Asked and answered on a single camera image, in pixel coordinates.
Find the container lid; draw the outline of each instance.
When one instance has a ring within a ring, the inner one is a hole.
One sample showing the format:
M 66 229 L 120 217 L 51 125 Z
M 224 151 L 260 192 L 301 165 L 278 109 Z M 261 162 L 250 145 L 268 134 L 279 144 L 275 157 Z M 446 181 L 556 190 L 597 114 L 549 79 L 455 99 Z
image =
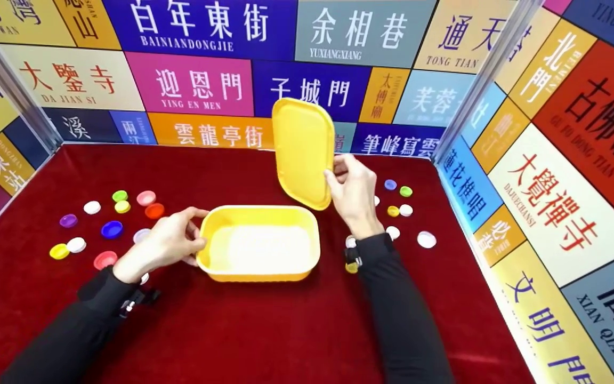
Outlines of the container lid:
M 271 111 L 278 181 L 288 196 L 322 211 L 331 204 L 324 170 L 333 170 L 335 128 L 319 105 L 280 98 Z

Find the purple bottle cap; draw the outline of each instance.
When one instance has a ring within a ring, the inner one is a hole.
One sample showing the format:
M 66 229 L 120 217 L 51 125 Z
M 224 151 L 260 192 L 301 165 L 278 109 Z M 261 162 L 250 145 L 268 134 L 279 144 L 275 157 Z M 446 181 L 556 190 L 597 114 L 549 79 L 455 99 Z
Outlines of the purple bottle cap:
M 75 224 L 77 224 L 77 216 L 74 214 L 66 214 L 65 216 L 61 217 L 59 224 L 61 224 L 61 227 L 63 228 L 72 228 L 75 226 Z

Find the wrist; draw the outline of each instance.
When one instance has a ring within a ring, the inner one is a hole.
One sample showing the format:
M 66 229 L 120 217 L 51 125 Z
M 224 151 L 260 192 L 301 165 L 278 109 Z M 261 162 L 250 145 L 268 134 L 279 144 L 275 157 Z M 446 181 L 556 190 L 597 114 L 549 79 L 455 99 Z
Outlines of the wrist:
M 377 218 L 356 221 L 348 224 L 350 233 L 357 240 L 363 240 L 367 237 L 385 233 L 383 224 Z

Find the blue bottle cap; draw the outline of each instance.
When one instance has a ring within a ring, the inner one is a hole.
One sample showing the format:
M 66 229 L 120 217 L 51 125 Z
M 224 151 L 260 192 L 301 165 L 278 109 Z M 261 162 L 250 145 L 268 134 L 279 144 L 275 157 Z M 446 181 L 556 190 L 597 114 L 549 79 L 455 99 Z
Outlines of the blue bottle cap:
M 101 228 L 101 235 L 105 238 L 117 238 L 122 233 L 122 223 L 119 221 L 109 221 Z
M 394 182 L 394 180 L 391 180 L 391 179 L 385 180 L 385 189 L 394 190 L 395 188 L 397 188 L 397 183 Z

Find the metal frame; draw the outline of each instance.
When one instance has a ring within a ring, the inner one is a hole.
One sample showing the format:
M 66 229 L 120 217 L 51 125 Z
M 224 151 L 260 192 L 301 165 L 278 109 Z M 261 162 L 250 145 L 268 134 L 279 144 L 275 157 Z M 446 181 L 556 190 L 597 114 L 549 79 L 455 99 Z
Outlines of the metal frame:
M 13 66 L 2 50 L 0 50 L 0 90 L 3 90 L 9 102 L 20 112 L 20 118 L 42 144 L 46 153 L 49 156 L 53 155 L 63 143 L 63 139 L 17 73 L 14 72 Z
M 512 52 L 513 47 L 518 44 L 527 25 L 543 4 L 544 0 L 519 0 L 513 8 L 513 12 L 511 12 L 504 30 L 499 34 L 499 38 L 492 47 L 492 51 L 475 76 L 475 81 L 468 88 L 463 104 L 454 114 L 449 126 L 444 131 L 444 134 L 442 134 L 437 149 L 433 156 L 431 156 L 431 161 L 436 167 L 444 160 L 451 146 L 454 145 L 456 139 L 461 135 L 463 127 L 473 115 L 475 109 L 477 109 L 478 101 L 490 85 L 492 85 L 495 76 L 501 70 L 502 65 L 504 65 L 505 59 Z

